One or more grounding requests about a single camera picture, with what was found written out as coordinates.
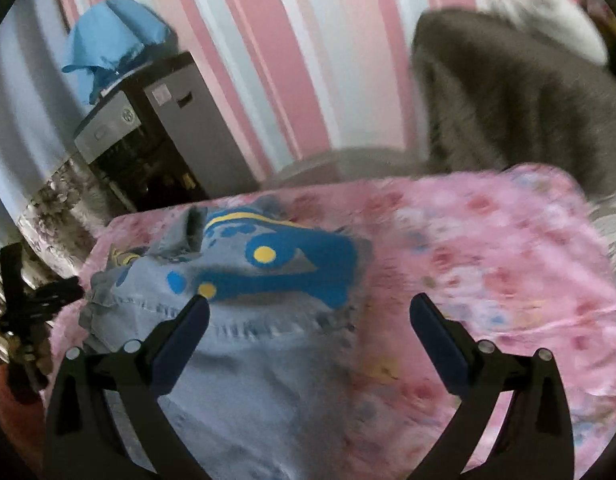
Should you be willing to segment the light blue denim garment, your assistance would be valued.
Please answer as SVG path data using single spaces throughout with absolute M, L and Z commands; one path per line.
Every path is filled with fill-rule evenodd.
M 143 339 L 194 296 L 209 325 L 169 422 L 215 479 L 335 479 L 343 469 L 368 240 L 283 216 L 265 196 L 193 207 L 154 244 L 111 254 L 80 324 L 97 352 Z

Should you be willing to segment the floral beige curtain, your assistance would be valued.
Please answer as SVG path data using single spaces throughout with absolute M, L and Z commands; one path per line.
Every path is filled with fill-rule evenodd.
M 99 237 L 129 209 L 80 154 L 32 194 L 16 225 L 36 257 L 62 278 L 76 275 Z

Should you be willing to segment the pink floral bed quilt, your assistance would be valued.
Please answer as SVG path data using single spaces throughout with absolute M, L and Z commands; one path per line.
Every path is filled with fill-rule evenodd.
M 569 405 L 574 476 L 602 455 L 616 433 L 616 283 L 579 185 L 550 166 L 284 188 L 119 217 L 82 269 L 86 298 L 54 323 L 54 358 L 89 346 L 80 315 L 111 254 L 154 244 L 189 208 L 236 208 L 265 196 L 291 222 L 343 228 L 372 246 L 335 479 L 405 478 L 461 404 L 410 323 L 421 293 L 503 352 L 550 350 Z

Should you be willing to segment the blue cloth cover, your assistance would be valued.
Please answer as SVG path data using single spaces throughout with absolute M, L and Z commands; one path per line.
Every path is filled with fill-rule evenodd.
M 74 74 L 81 102 L 93 105 L 120 78 L 178 51 L 178 37 L 136 0 L 103 0 L 69 32 L 62 72 Z

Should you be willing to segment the white folded cloth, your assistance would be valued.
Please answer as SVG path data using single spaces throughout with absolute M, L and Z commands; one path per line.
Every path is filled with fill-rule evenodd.
M 559 44 L 588 62 L 608 64 L 602 35 L 573 0 L 493 0 L 490 12 L 518 30 Z

